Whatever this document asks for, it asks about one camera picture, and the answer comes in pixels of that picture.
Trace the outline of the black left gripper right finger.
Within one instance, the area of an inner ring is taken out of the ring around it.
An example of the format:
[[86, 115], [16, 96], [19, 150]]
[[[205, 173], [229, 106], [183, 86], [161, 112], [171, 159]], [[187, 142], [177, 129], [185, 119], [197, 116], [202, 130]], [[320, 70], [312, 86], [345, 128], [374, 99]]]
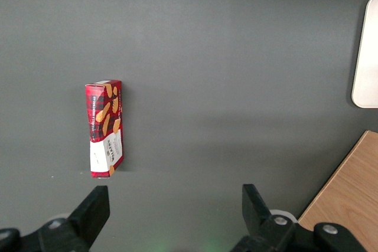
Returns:
[[242, 186], [242, 215], [248, 235], [233, 251], [363, 251], [363, 245], [340, 224], [320, 222], [312, 231], [283, 214], [273, 214], [253, 184]]

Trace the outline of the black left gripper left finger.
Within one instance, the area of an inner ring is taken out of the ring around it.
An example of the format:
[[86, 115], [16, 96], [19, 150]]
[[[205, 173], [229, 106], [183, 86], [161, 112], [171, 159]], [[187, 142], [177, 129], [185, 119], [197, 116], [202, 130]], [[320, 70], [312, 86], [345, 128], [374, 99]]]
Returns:
[[1, 229], [1, 251], [89, 251], [110, 216], [109, 191], [96, 186], [68, 217], [53, 218], [22, 236]]

